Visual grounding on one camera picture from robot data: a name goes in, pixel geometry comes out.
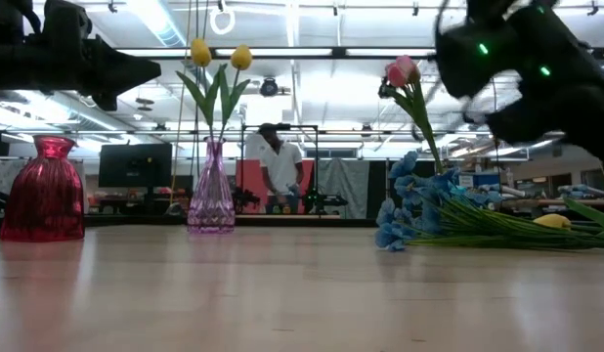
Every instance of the vase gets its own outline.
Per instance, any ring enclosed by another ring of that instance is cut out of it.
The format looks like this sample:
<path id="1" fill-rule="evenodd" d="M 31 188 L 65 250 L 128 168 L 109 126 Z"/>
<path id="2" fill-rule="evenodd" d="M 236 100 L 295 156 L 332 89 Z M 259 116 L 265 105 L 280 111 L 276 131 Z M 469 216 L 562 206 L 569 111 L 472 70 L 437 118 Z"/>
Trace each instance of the vase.
<path id="1" fill-rule="evenodd" d="M 206 163 L 187 216 L 190 234 L 229 234 L 235 229 L 235 207 L 224 171 L 224 143 L 206 142 Z"/>
<path id="2" fill-rule="evenodd" d="M 0 240 L 55 242 L 85 235 L 83 186 L 67 154 L 74 141 L 34 136 L 37 157 L 16 177 L 0 228 Z"/>

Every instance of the light wood surface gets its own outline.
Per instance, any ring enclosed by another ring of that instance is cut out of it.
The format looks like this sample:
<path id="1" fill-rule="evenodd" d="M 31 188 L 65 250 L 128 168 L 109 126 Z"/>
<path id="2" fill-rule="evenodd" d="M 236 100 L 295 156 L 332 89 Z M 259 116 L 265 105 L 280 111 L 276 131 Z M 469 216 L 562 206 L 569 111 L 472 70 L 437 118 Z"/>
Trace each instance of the light wood surface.
<path id="1" fill-rule="evenodd" d="M 388 253 L 372 232 L 2 243 L 0 352 L 604 351 L 604 251 Z"/>
<path id="2" fill-rule="evenodd" d="M 311 215 L 311 214 L 240 214 L 238 219 L 341 219 L 341 215 Z"/>

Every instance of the purple glass vase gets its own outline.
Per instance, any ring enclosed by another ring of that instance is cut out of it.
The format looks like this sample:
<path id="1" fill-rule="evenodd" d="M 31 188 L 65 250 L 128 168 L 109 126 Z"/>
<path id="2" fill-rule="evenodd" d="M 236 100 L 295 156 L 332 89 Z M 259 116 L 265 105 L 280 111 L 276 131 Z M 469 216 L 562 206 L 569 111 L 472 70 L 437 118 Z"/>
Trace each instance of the purple glass vase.
<path id="1" fill-rule="evenodd" d="M 222 161 L 224 143 L 208 140 L 206 163 L 189 207 L 190 234 L 229 234 L 235 229 L 235 207 Z"/>

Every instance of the green light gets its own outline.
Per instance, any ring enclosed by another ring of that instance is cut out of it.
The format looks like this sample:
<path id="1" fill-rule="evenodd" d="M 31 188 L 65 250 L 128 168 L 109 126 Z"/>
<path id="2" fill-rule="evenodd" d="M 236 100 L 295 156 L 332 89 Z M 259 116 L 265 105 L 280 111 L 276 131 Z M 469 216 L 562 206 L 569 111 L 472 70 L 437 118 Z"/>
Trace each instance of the green light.
<path id="1" fill-rule="evenodd" d="M 483 55 L 489 55 L 489 49 L 487 49 L 487 47 L 485 46 L 485 44 L 482 44 L 482 43 L 478 44 L 478 49 L 480 49 L 480 52 Z"/>
<path id="2" fill-rule="evenodd" d="M 544 76 L 549 76 L 551 74 L 551 72 L 549 71 L 549 68 L 545 67 L 545 66 L 541 66 L 539 68 L 540 73 Z"/>

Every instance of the red backdrop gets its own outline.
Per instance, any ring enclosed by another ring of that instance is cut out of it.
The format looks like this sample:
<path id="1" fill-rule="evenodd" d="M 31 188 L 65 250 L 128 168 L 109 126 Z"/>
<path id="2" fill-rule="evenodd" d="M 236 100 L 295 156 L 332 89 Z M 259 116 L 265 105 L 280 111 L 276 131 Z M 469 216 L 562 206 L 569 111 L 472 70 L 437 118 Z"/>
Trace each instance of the red backdrop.
<path id="1" fill-rule="evenodd" d="M 263 177 L 261 176 L 261 165 L 259 160 L 238 160 L 236 170 L 236 182 L 237 186 L 241 187 L 241 164 L 243 163 L 243 187 L 248 191 L 252 192 L 255 196 L 261 199 L 261 204 L 254 208 L 254 205 L 250 204 L 243 209 L 245 214 L 256 214 L 259 212 L 262 206 L 267 203 L 267 188 L 263 185 Z M 311 181 L 311 172 L 313 172 L 313 161 L 302 160 L 302 169 L 304 170 L 304 179 L 300 185 L 300 195 L 305 195 L 309 183 Z M 302 201 L 298 206 L 298 213 L 303 214 L 304 208 Z"/>

